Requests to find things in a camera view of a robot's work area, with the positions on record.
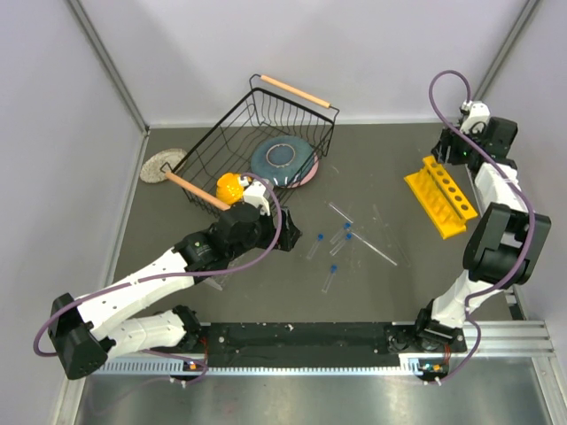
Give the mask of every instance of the wire basket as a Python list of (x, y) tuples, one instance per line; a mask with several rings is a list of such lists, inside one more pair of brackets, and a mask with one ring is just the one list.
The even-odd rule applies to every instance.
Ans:
[[(302, 104), (258, 87), (263, 81), (302, 97), (328, 113), (325, 116)], [(307, 141), (321, 161), (329, 152), (335, 119), (339, 110), (317, 97), (295, 89), (265, 75), (250, 78), (250, 92), (244, 96), (175, 166), (173, 172), (215, 196), (216, 182), (225, 173), (250, 171), (250, 160), (264, 141), (279, 135), (294, 135)], [(309, 157), (298, 172), (283, 187), (276, 187), (282, 205), (297, 186), (297, 179), (313, 166)], [(217, 216), (219, 211), (187, 190), (185, 195), (193, 204)]]

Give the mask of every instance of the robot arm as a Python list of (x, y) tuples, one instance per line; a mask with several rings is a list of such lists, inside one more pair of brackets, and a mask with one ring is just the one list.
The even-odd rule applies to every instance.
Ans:
[[(201, 327), (186, 306), (141, 319), (130, 317), (205, 278), (164, 276), (142, 283), (139, 280), (156, 274), (222, 270), (253, 248), (267, 248), (276, 228), (265, 188), (254, 183), (245, 192), (245, 202), (221, 212), (218, 222), (209, 229), (187, 235), (151, 264), (112, 285), (130, 286), (85, 301), (53, 322), (48, 335), (69, 379), (90, 375), (108, 359), (130, 352), (152, 347), (188, 351), (195, 346)], [(282, 231), (275, 248), (290, 251), (300, 236), (289, 211), (283, 208)], [(73, 301), (69, 294), (58, 297), (51, 313)]]
[[(458, 135), (448, 128), (443, 130), (432, 153), (439, 162), (467, 165), (474, 176), (483, 216), (465, 249), (461, 275), (445, 294), (433, 299), (422, 309), (416, 321), (418, 337), (441, 344), (452, 342), (462, 328), (465, 322), (465, 298), (492, 288), (514, 266), (524, 246), (528, 225), (524, 202), (509, 186), (509, 182), (518, 186), (516, 164), (506, 158), (517, 133), (517, 124), (491, 118), (488, 108), (481, 102), (468, 102), (462, 112), (460, 131), (499, 163), (508, 179), (503, 179)], [(524, 284), (530, 278), (551, 227), (549, 217), (535, 214), (535, 219), (534, 238), (523, 265), (500, 290), (474, 297), (470, 301), (471, 313), (492, 295), (513, 284)]]

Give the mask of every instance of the test tube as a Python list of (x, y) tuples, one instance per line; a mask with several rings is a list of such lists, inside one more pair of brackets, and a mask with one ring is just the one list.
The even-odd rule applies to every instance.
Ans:
[(341, 228), (331, 239), (330, 244), (334, 245), (336, 241), (345, 237), (346, 233), (348, 233), (348, 229), (351, 228), (351, 223), (346, 222), (343, 228)]
[(329, 290), (330, 284), (333, 282), (333, 277), (335, 277), (335, 273), (337, 272), (337, 265), (333, 264), (330, 267), (330, 271), (329, 274), (327, 275), (327, 279), (325, 280), (325, 284), (322, 287), (322, 292), (323, 293), (327, 293), (327, 291)]
[(366, 246), (368, 246), (372, 251), (374, 251), (376, 254), (379, 254), (382, 256), (383, 259), (385, 259), (386, 261), (390, 261), (394, 266), (397, 266), (398, 263), (396, 263), (393, 259), (391, 259), (390, 257), (388, 257), (386, 254), (384, 254), (383, 252), (381, 252), (376, 246), (374, 246), (372, 243), (370, 243), (364, 236), (359, 235), (357, 233), (352, 233), (352, 235), (354, 235), (354, 237), (356, 237), (359, 241), (361, 241), (362, 243), (364, 243)]
[(311, 249), (307, 253), (307, 259), (313, 258), (313, 256), (317, 252), (317, 248), (319, 248), (319, 245), (321, 244), (321, 241), (322, 241), (322, 233), (317, 235), (317, 240), (313, 243), (313, 245), (311, 246)]
[(353, 235), (351, 235), (350, 233), (347, 233), (346, 236), (345, 236), (345, 239), (343, 239), (342, 241), (340, 241), (339, 243), (337, 243), (337, 244), (333, 247), (333, 249), (329, 251), (329, 254), (330, 254), (331, 256), (333, 256), (333, 257), (334, 257), (335, 255), (337, 255), (337, 252), (339, 252), (340, 249), (341, 249), (343, 246), (345, 246), (346, 241), (350, 241), (352, 237), (353, 237)]
[(346, 212), (344, 212), (343, 210), (338, 208), (333, 202), (329, 202), (329, 207), (330, 207), (331, 210), (333, 210), (338, 215), (342, 216), (349, 223), (351, 223), (351, 224), (354, 223), (354, 220), (351, 219)]

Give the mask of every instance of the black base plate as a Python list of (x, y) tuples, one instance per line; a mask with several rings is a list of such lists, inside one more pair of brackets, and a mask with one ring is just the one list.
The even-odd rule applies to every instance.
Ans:
[[(424, 350), (413, 328), (390, 322), (212, 323), (203, 336), (210, 367), (386, 367), (400, 364), (400, 352), (443, 352), (442, 346)], [(409, 341), (402, 350), (388, 342), (399, 333)], [(450, 347), (466, 351), (464, 339)]]

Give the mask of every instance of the purple cable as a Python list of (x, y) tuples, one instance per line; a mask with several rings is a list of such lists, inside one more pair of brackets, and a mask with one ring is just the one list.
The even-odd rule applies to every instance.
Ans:
[[(272, 242), (270, 243), (268, 248), (266, 248), (264, 250), (264, 252), (262, 252), (262, 254), (260, 254), (258, 256), (258, 258), (253, 259), (252, 261), (250, 261), (246, 264), (243, 264), (242, 266), (238, 266), (238, 267), (234, 267), (234, 268), (227, 268), (225, 270), (212, 270), (212, 271), (208, 271), (208, 272), (183, 272), (183, 273), (155, 274), (153, 276), (144, 277), (143, 279), (138, 279), (138, 282), (140, 282), (140, 283), (148, 282), (148, 281), (153, 281), (153, 280), (156, 280), (156, 279), (164, 279), (164, 278), (167, 278), (167, 277), (187, 277), (187, 276), (202, 277), (202, 276), (218, 276), (219, 274), (235, 273), (235, 272), (240, 272), (242, 270), (246, 270), (246, 268), (252, 267), (255, 264), (257, 264), (258, 262), (262, 261), (264, 258), (266, 258), (266, 256), (269, 254), (269, 252), (272, 251), (274, 249), (274, 247), (276, 246), (277, 240), (279, 239), (280, 233), (282, 232), (282, 207), (280, 206), (280, 203), (277, 200), (277, 196), (274, 193), (274, 191), (259, 176), (257, 176), (256, 174), (252, 174), (252, 173), (243, 173), (242, 175), (246, 176), (246, 177), (252, 177), (254, 180), (257, 180), (258, 182), (260, 182), (266, 188), (266, 190), (268, 191), (269, 195), (272, 198), (272, 201), (274, 201), (274, 205), (276, 206), (276, 212), (277, 212), (276, 234), (274, 235), (274, 239), (272, 239)], [(126, 282), (126, 283), (121, 283), (120, 285), (105, 288), (105, 289), (100, 290), (98, 292), (94, 292), (92, 294), (89, 294), (86, 297), (75, 299), (75, 301), (73, 301), (71, 304), (68, 304), (65, 307), (63, 307), (62, 309), (57, 310), (37, 331), (37, 334), (35, 335), (35, 338), (34, 338), (34, 352), (35, 352), (35, 354), (40, 356), (40, 357), (55, 357), (55, 356), (57, 356), (56, 352), (43, 352), (39, 348), (39, 343), (40, 343), (40, 340), (42, 339), (43, 334), (47, 330), (47, 328), (49, 326), (51, 326), (51, 324), (54, 321), (56, 321), (59, 317), (61, 317), (63, 314), (67, 313), (69, 310), (74, 309), (75, 307), (78, 307), (79, 305), (81, 305), (82, 303), (84, 303), (86, 301), (90, 301), (91, 299), (101, 297), (101, 296), (103, 296), (105, 294), (109, 294), (111, 292), (115, 292), (116, 290), (122, 290), (124, 288), (127, 288), (130, 285), (131, 285), (130, 282)]]
[(493, 166), (494, 169), (498, 172), (498, 174), (505, 181), (507, 181), (507, 183), (510, 186), (510, 188), (512, 189), (512, 191), (514, 191), (520, 197), (520, 199), (522, 199), (522, 201), (525, 204), (525, 208), (528, 210), (528, 232), (527, 232), (527, 235), (525, 236), (524, 246), (522, 247), (522, 250), (520, 251), (520, 253), (517, 257), (517, 261), (514, 264), (514, 266), (509, 270), (509, 272), (504, 277), (502, 277), (497, 283), (495, 283), (491, 288), (488, 288), (486, 290), (480, 290), (479, 292), (472, 293), (464, 299), (465, 318), (477, 330), (477, 340), (475, 341), (473, 347), (470, 349), (467, 356), (462, 360), (462, 362), (449, 375), (447, 375), (445, 378), (442, 378), (440, 380), (442, 383), (445, 382), (446, 380), (448, 380), (449, 378), (453, 377), (457, 372), (459, 372), (469, 362), (469, 360), (472, 358), (472, 356), (474, 355), (474, 353), (478, 350), (478, 347), (480, 346), (480, 338), (482, 336), (482, 332), (480, 330), (480, 326), (478, 325), (478, 323), (476, 323), (474, 321), (474, 319), (472, 319), (472, 317), (470, 316), (470, 301), (473, 298), (482, 297), (483, 295), (489, 294), (489, 293), (491, 293), (495, 290), (499, 290), (502, 286), (504, 286), (506, 283), (508, 283), (514, 277), (514, 274), (516, 274), (517, 270), (520, 268), (520, 266), (522, 266), (522, 263), (524, 262), (525, 256), (527, 255), (528, 250), (530, 249), (530, 245), (532, 244), (532, 239), (533, 239), (533, 232), (534, 232), (534, 228), (535, 228), (535, 211), (533, 210), (533, 206), (530, 203), (530, 201), (528, 200), (528, 198), (522, 193), (522, 191), (513, 182), (509, 181), (508, 176), (506, 175), (506, 173), (504, 173), (504, 171), (500, 168), (500, 166), (496, 163), (496, 161), (494, 161), (490, 157), (490, 155), (488, 155), (486, 152), (484, 152), (468, 136), (461, 133), (457, 127), (455, 127), (453, 124), (451, 124), (449, 122), (449, 120), (443, 115), (443, 113), (441, 113), (441, 111), (437, 107), (437, 104), (435, 103), (435, 99), (433, 98), (433, 88), (435, 87), (435, 83), (437, 82), (437, 80), (439, 78), (441, 78), (443, 75), (447, 75), (447, 74), (456, 75), (457, 77), (459, 77), (462, 80), (462, 82), (464, 82), (464, 85), (467, 88), (467, 102), (470, 101), (470, 84), (469, 84), (469, 82), (467, 81), (465, 76), (462, 75), (461, 73), (449, 69), (449, 70), (443, 71), (441, 73), (438, 73), (437, 75), (435, 75), (433, 80), (431, 80), (431, 84), (429, 86), (429, 101), (431, 103), (431, 107), (433, 108), (433, 111), (435, 111), (435, 113), (437, 114), (439, 119), (443, 122), (443, 124), (445, 124), (453, 133), (455, 133), (456, 135), (461, 137), (466, 143), (468, 143), (469, 146), (472, 149), (474, 149), (476, 152), (478, 152), (480, 154), (480, 156), (488, 164)]

